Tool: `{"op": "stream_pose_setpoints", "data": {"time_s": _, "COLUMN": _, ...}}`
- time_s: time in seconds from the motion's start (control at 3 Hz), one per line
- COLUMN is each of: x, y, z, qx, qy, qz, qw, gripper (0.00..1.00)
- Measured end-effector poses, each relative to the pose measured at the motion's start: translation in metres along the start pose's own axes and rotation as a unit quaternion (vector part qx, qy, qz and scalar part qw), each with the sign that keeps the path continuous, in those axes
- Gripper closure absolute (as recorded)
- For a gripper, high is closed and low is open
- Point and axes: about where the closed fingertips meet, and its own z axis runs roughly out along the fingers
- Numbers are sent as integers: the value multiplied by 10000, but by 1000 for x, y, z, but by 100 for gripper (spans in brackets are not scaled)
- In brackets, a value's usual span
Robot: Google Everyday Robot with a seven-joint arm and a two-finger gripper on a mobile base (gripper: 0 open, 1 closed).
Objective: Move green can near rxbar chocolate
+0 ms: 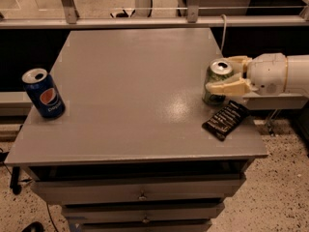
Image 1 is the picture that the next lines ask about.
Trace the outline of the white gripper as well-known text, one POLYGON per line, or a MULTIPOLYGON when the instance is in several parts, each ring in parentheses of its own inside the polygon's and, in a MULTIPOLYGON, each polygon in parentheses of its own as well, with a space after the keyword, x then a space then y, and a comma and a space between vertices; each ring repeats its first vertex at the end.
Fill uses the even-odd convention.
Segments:
POLYGON ((205 85, 211 93, 224 96, 244 96, 256 92, 261 96, 276 96, 284 91, 287 58, 282 53, 265 53, 253 60, 248 56, 232 56, 227 61, 236 74, 226 80, 205 85))

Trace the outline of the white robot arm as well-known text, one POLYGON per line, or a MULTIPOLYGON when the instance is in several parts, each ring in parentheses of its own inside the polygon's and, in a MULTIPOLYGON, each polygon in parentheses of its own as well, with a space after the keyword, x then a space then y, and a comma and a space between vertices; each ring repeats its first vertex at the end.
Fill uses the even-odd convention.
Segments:
POLYGON ((207 91, 215 95, 244 96, 254 92, 260 96, 299 94, 309 97, 309 55, 285 56, 265 53, 256 58, 233 56, 213 61, 231 77, 208 82, 207 91))

